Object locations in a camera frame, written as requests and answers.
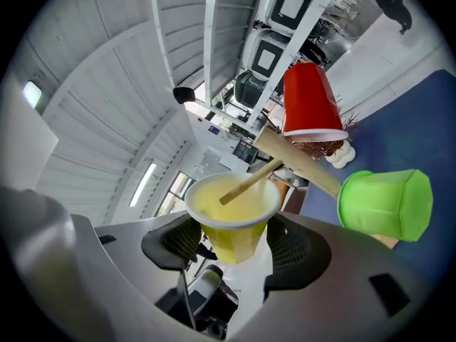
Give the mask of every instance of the window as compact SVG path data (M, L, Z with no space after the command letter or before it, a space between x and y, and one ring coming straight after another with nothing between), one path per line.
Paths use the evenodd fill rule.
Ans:
M185 210L184 196L194 182L195 181L190 176L187 176L183 172L179 172L176 180L172 183L170 190L160 205L156 217Z
M36 104L38 100L40 100L41 97L41 89L29 81L25 86L24 89L22 90L22 93L26 97L28 103L32 108L36 107Z

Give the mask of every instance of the wooden stick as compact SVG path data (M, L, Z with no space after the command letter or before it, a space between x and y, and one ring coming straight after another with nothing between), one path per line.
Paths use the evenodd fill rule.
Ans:
M281 135L268 127L263 127L256 137L254 146L274 158L280 158L285 166L290 167L298 176L306 178L337 199L341 191L341 183L317 161Z
M263 166L258 171L256 171L251 177L245 180L240 185L237 185L233 190L223 195L219 201L222 205L226 205L232 200L236 199L240 194L247 191L250 187L255 185L258 181L260 181L263 177L268 175L270 172L274 171L275 168L281 165L283 162L280 159L274 159L266 166Z

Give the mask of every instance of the green cup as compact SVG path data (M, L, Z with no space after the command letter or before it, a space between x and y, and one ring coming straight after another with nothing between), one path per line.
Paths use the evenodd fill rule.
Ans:
M419 240L431 212L429 177L419 170L355 172L343 183L337 200L345 228L408 242Z

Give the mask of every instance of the ceiling beam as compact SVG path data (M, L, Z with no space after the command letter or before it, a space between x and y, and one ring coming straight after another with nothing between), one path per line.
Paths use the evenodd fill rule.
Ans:
M133 170L138 169L138 165L144 160L146 153L149 151L150 147L152 146L154 141L157 139L160 132L163 129L165 129L166 125L171 121L171 119L174 118L176 113L177 113L177 110L175 110L174 108L168 110L166 112L165 116L160 119L160 122L158 122L157 125L154 125L152 127L152 132L149 133L146 140L141 145L140 149L136 152L136 155L131 160L130 164L128 165L128 168L131 168Z
M250 115L249 120L247 121L248 126L252 126L255 123L255 120L258 118L258 115L263 110L263 107L266 105L267 101L271 97L272 93L276 89L279 81L284 77L286 70L288 70L291 62L296 57L296 54L299 52L299 49L302 47L304 41L307 39L311 30L314 28L317 21L320 19L320 16L325 11L326 7L331 0L312 0L307 8L304 16L301 19L298 27L296 28L293 36L291 37L290 42L286 46L284 52L280 56L279 61L276 64L276 67L272 71L269 79L264 87L263 92L261 93L256 105Z
M176 156L170 163L169 168L166 170L165 175L160 180L158 186L155 188L152 196L150 197L149 201L147 202L144 211L142 212L143 216L141 219L145 217L154 217L155 213L158 211L158 207L162 204L169 187L171 186L171 181L176 173L179 171L178 165L180 161L182 161L185 153L187 153L188 149L191 147L192 143L189 141L184 142L182 147L177 152Z
M157 139L158 135L161 133L162 130L165 129L166 125L174 118L177 111L175 109L169 110L163 118L160 119L157 125L154 126L152 131L147 136L144 143L141 145L139 150L136 152L135 156L131 160L130 164L122 176L117 189L114 192L114 197L111 200L108 213L106 214L106 218L103 221L103 225L109 225L114 219L115 213L118 209L122 196L124 195L125 189L129 187L129 183L135 171L138 169L139 164L144 160L146 157L147 152L152 147L152 144Z
M170 62L168 61L168 54L166 52L165 41L163 40L163 32L160 25L160 7L158 6L158 0L150 0L152 5L152 17L155 25L155 30L157 31L158 45L160 46L160 51L163 57L163 63L165 64L166 74L170 80L171 88L175 87L174 78L172 78L172 71L170 67Z
M48 106L44 109L43 112L43 119L47 122L52 116L56 113L58 105L62 101L64 95L70 90L73 85L78 82L78 79L94 64L96 64L100 57L103 57L107 52L114 49L116 46L121 44L122 42L136 36L147 29L150 29L152 24L150 21L145 21L143 23L139 23L131 28L119 33L117 36L111 38L109 41L105 42L101 46L99 46L94 52L89 54L87 57L83 59L81 63L66 77L62 85L57 89L57 91L52 96L51 100L49 101Z
M214 52L214 32L217 22L217 3L218 0L206 0L204 12L204 87L206 90L206 104L211 105L211 62Z

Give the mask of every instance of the plastic cup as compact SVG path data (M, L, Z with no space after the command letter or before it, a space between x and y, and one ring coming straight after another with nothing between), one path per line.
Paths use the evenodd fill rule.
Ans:
M211 175L194 183L185 195L187 211L193 219L201 224L202 230L214 247L217 257L230 264L238 264L254 255L267 221L272 218L277 210L279 210L281 204L279 190L276 185L269 180L261 180L253 185L244 194L240 195L239 198L248 197L249 194L259 192L262 197L264 197L265 207L261 209L261 214L257 217L234 222L212 219L208 217L209 214L204 210L201 212L200 210L195 209L195 195L201 191L205 185L211 182L220 181L223 177L236 177L236 179L241 182L250 176L252 176L252 174L235 172L223 172ZM219 197L230 190L231 189L223 189Z
M282 132L294 142L348 137L326 74L314 63L298 63L285 73Z
M337 212L346 228L417 241L432 212L429 177L419 170L355 172L342 185Z

